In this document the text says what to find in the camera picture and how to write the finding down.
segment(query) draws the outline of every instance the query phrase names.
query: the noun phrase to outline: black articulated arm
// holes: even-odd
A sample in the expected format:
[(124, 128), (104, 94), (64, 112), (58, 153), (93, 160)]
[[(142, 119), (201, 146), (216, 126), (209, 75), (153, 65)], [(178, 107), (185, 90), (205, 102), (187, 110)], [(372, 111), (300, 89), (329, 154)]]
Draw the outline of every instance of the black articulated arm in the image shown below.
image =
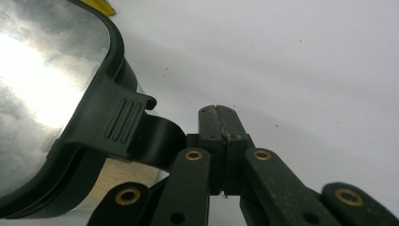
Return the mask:
[[(186, 148), (173, 155), (166, 179), (150, 188), (137, 183), (114, 187), (88, 225), (207, 225), (209, 196), (222, 191), (241, 197), (251, 226), (399, 225), (359, 188), (333, 183), (318, 194), (305, 187), (275, 153), (255, 148), (235, 111), (226, 106), (201, 109), (199, 133), (182, 143)], [(147, 163), (168, 153), (168, 147), (157, 150)]]

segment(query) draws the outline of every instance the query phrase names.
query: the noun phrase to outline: yellow object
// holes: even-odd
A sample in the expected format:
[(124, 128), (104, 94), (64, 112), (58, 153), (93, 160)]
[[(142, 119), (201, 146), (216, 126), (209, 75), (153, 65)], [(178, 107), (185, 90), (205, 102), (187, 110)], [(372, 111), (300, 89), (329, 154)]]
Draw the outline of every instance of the yellow object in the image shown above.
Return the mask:
[(82, 0), (82, 2), (88, 4), (93, 8), (96, 8), (97, 10), (102, 12), (105, 16), (109, 17), (115, 14), (115, 10), (105, 0)]

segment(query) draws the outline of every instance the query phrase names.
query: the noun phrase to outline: metal grommet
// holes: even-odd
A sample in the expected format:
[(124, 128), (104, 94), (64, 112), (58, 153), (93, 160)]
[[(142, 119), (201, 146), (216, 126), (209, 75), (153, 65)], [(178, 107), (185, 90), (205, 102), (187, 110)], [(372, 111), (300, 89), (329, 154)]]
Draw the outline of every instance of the metal grommet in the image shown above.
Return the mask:
[(128, 187), (120, 191), (115, 197), (115, 202), (119, 205), (130, 205), (140, 198), (140, 190), (135, 187)]
[(266, 152), (266, 151), (256, 151), (253, 155), (257, 159), (263, 160), (263, 161), (264, 160), (268, 160), (268, 159), (270, 159), (272, 157), (272, 155), (270, 153)]
[(334, 192), (335, 196), (341, 201), (352, 206), (362, 206), (361, 196), (348, 188), (338, 188)]
[(199, 160), (202, 158), (202, 153), (199, 151), (190, 151), (185, 154), (185, 158), (192, 161)]

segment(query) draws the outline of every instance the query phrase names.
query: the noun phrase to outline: white background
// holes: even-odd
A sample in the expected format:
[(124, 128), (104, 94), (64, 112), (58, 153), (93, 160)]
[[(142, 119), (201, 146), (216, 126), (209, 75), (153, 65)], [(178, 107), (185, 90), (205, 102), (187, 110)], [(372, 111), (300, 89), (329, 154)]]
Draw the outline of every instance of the white background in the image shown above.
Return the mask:
[[(231, 107), (257, 147), (277, 153), (306, 186), (346, 182), (399, 216), (399, 2), (110, 3), (125, 56), (160, 116), (196, 133), (200, 108)], [(238, 199), (212, 198), (210, 225), (244, 225)]]

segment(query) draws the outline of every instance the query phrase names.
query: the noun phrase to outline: gray surface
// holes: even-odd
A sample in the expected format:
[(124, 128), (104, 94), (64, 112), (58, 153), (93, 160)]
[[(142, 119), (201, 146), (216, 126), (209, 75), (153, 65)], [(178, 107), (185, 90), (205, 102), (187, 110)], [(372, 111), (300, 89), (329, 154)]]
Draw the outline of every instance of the gray surface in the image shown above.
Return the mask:
[(70, 2), (0, 1), (0, 197), (40, 170), (109, 46)]
[[(233, 107), (305, 185), (347, 182), (399, 216), (397, 1), (111, 4), (160, 116), (196, 133), (200, 108)], [(210, 225), (244, 225), (238, 200), (212, 198)]]

